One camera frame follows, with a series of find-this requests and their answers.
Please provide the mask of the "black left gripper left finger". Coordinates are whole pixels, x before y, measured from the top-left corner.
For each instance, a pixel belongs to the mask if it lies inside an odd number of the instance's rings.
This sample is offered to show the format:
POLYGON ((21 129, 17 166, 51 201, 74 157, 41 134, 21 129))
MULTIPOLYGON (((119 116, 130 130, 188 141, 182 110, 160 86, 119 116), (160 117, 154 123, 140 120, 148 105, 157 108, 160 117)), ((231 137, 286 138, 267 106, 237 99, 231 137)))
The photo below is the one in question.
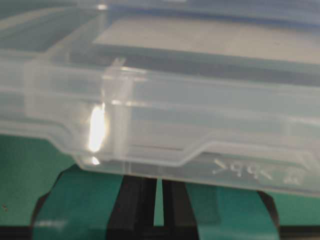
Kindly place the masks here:
POLYGON ((62 171, 32 219, 34 240, 130 240, 153 179, 62 171))

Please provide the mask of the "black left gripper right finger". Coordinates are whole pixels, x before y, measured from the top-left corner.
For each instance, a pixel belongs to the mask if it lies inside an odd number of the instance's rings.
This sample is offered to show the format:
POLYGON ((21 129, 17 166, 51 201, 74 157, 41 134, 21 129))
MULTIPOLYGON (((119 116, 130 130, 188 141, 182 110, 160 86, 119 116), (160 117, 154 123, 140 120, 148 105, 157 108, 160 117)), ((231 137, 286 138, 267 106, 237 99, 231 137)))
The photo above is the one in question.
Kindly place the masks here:
POLYGON ((265 192, 168 180, 162 190, 174 240, 278 239, 278 211, 265 192))

